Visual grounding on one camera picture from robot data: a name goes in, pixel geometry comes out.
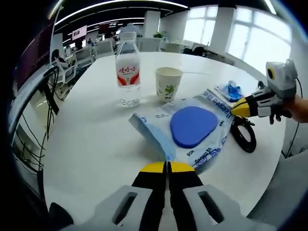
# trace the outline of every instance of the cable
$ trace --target cable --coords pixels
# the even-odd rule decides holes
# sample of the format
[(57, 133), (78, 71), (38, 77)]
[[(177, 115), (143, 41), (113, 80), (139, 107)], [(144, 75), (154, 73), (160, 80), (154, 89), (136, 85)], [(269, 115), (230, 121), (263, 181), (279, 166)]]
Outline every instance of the cable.
[(63, 99), (60, 99), (60, 97), (58, 96), (58, 94), (56, 93), (56, 92), (54, 92), (55, 93), (55, 95), (57, 96), (57, 98), (59, 99), (59, 100), (61, 100), (61, 101), (63, 101), (64, 102), (64, 100)]
[(20, 138), (20, 136), (19, 136), (19, 134), (16, 132), (16, 135), (17, 135), (17, 137), (19, 138), (19, 140), (20, 140), (20, 142), (21, 142), (21, 144), (24, 146), (24, 148), (30, 153), (30, 155), (36, 160), (36, 161), (38, 161), (34, 156), (36, 156), (37, 158), (39, 158), (39, 156), (38, 155), (36, 155), (36, 154), (34, 154), (30, 149), (28, 149), (27, 147), (26, 147), (26, 144), (22, 141), (22, 139)]
[[(52, 89), (51, 89), (51, 95), (52, 97), (54, 96), (54, 93), (55, 93), (55, 88), (56, 88), (56, 83), (57, 83), (57, 80), (58, 80), (58, 76), (59, 76), (59, 69), (57, 69), (58, 72), (56, 73), (55, 70), (53, 70), (53, 73), (55, 75), (55, 78), (54, 78), (54, 81), (53, 81), (53, 86), (52, 86)], [(53, 116), (53, 113), (52, 113), (52, 109), (51, 109), (51, 105), (48, 103), (47, 101), (47, 104), (48, 104), (48, 114), (47, 114), (47, 127), (46, 127), (46, 132), (47, 132), (47, 140), (49, 139), (49, 130), (50, 130), (50, 123), (51, 123), (51, 118), (52, 118), (52, 122), (54, 122), (54, 116)]]
[[(44, 145), (45, 138), (46, 138), (46, 134), (47, 134), (47, 131), (45, 132), (42, 145)], [(40, 152), (39, 152), (39, 161), (40, 161), (40, 159), (41, 159), (42, 157), (45, 156), (45, 155), (42, 155), (42, 151), (43, 151), (43, 149), (40, 149)]]
[(26, 118), (25, 118), (24, 114), (21, 114), (21, 115), (22, 115), (22, 117), (24, 118), (25, 123), (26, 123), (26, 125), (27, 125), (29, 131), (31, 132), (31, 134), (33, 135), (33, 137), (35, 138), (35, 140), (37, 141), (37, 143), (39, 144), (39, 146), (40, 146), (41, 148), (43, 148), (42, 145), (40, 145), (40, 143), (39, 143), (38, 139), (36, 138), (36, 136), (33, 134), (32, 130), (30, 129), (30, 127), (29, 127), (29, 125), (28, 125), (28, 123), (27, 123), (27, 121), (26, 121)]
[(20, 156), (16, 155), (15, 154), (15, 151), (14, 151), (14, 148), (11, 146), (11, 149), (12, 149), (12, 152), (14, 153), (14, 156), (15, 156), (15, 159), (20, 161), (23, 165), (24, 168), (26, 168), (25, 166), (27, 166), (29, 169), (31, 169), (32, 171), (36, 172), (37, 173), (37, 170), (34, 169), (31, 165), (29, 165), (27, 162), (24, 162), (24, 159), (23, 158), (20, 158)]
[(27, 169), (25, 166), (24, 166), (24, 164), (23, 164), (23, 162), (22, 161), (20, 161), (18, 158), (15, 158), (16, 160), (18, 160), (19, 162), (21, 162), (21, 165), (24, 167), (24, 169), (25, 170), (27, 170), (31, 175), (34, 175), (34, 176), (37, 176), (37, 174), (36, 173), (33, 173), (33, 172), (30, 172), (30, 170), (29, 169)]
[[(301, 98), (303, 98), (303, 89), (302, 89), (302, 84), (300, 83), (300, 81), (299, 81), (299, 79), (298, 79), (297, 77), (296, 77), (296, 79), (297, 79), (297, 81), (298, 81), (298, 83), (299, 83), (299, 87), (300, 87), (300, 96), (301, 96)], [(290, 150), (291, 150), (291, 148), (292, 148), (293, 142), (294, 142), (295, 137), (296, 137), (296, 134), (297, 134), (298, 126), (299, 126), (299, 123), (297, 123), (296, 130), (295, 130), (295, 133), (294, 133), (293, 139), (292, 139), (292, 141), (291, 141), (291, 144), (290, 144), (289, 150), (288, 150), (287, 155), (286, 155), (286, 157), (285, 157), (285, 158), (288, 158), (288, 157), (289, 157)]]
[[(231, 134), (234, 137), (235, 141), (239, 144), (239, 146), (247, 153), (252, 153), (257, 146), (255, 132), (251, 126), (255, 124), (251, 123), (248, 119), (242, 118), (240, 116), (235, 116), (234, 120), (231, 124)], [(243, 126), (250, 135), (250, 141), (246, 140), (246, 138), (240, 132), (238, 126)]]

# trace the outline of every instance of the cup with green print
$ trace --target cup with green print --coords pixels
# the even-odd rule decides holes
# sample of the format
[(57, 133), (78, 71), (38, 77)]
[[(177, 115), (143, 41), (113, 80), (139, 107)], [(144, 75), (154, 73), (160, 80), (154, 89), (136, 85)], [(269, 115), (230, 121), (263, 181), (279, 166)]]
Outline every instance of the cup with green print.
[(160, 101), (174, 100), (178, 91), (183, 72), (172, 67), (160, 67), (155, 72), (156, 94)]

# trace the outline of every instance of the potted plant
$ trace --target potted plant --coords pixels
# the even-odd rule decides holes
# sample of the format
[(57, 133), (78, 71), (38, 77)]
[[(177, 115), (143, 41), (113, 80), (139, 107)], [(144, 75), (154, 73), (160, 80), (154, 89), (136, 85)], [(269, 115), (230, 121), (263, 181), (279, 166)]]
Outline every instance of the potted plant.
[(162, 35), (162, 33), (160, 33), (160, 32), (157, 31), (155, 34), (153, 34), (153, 37), (154, 37), (154, 38), (159, 38), (159, 39), (160, 39), (160, 38), (163, 37), (163, 35)]

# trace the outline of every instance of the computer monitor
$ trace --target computer monitor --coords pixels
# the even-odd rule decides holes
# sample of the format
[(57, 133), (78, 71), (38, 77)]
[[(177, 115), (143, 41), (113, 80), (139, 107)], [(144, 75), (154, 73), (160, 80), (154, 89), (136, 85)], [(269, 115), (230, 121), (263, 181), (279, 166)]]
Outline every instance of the computer monitor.
[(72, 40), (78, 39), (80, 37), (83, 37), (87, 34), (87, 26), (83, 26), (77, 30), (74, 30), (72, 32)]

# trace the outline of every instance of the white round table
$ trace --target white round table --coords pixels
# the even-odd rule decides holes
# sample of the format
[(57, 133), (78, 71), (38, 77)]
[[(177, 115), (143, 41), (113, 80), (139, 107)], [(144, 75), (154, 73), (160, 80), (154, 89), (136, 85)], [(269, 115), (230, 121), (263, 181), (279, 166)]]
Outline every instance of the white round table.
[[(46, 145), (47, 206), (58, 203), (76, 224), (93, 216), (95, 206), (120, 186), (131, 185), (146, 164), (161, 161), (128, 122), (134, 112), (142, 114), (161, 106), (155, 94), (155, 69), (169, 66), (188, 72), (182, 77), (176, 99), (192, 97), (207, 88), (213, 90), (214, 85), (229, 80), (241, 86), (245, 95), (257, 90), (257, 81), (234, 66), (199, 56), (144, 52), (141, 104), (125, 108), (119, 103), (115, 66), (115, 57), (108, 56), (89, 67), (67, 96)], [(229, 135), (214, 165), (199, 175), (204, 185), (212, 184), (237, 201), (244, 216), (257, 204), (273, 176), (285, 131), (285, 119), (274, 125), (268, 118), (251, 121), (256, 124), (256, 150), (244, 152)], [(172, 211), (167, 213), (160, 230), (168, 226), (162, 224), (169, 222), (164, 216), (172, 216)]]

